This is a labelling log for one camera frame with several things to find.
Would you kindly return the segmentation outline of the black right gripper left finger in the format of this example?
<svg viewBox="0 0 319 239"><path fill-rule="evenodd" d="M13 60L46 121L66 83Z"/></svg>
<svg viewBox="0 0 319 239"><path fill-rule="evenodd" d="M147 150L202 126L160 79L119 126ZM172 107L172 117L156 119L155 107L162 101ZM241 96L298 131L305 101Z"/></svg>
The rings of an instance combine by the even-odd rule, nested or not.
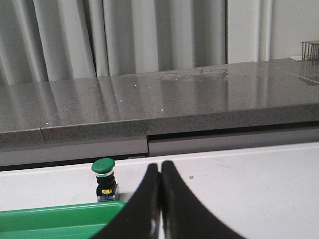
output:
<svg viewBox="0 0 319 239"><path fill-rule="evenodd" d="M160 227L160 173L148 165L137 190L123 209L93 239L157 239Z"/></svg>

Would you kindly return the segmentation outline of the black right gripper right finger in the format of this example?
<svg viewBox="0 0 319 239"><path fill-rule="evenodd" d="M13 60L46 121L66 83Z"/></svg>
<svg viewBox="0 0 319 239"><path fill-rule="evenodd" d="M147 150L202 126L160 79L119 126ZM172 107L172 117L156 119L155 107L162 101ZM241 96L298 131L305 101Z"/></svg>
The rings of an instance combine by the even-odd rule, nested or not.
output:
<svg viewBox="0 0 319 239"><path fill-rule="evenodd" d="M172 161L161 165L162 216L166 239L242 239L193 194Z"/></svg>

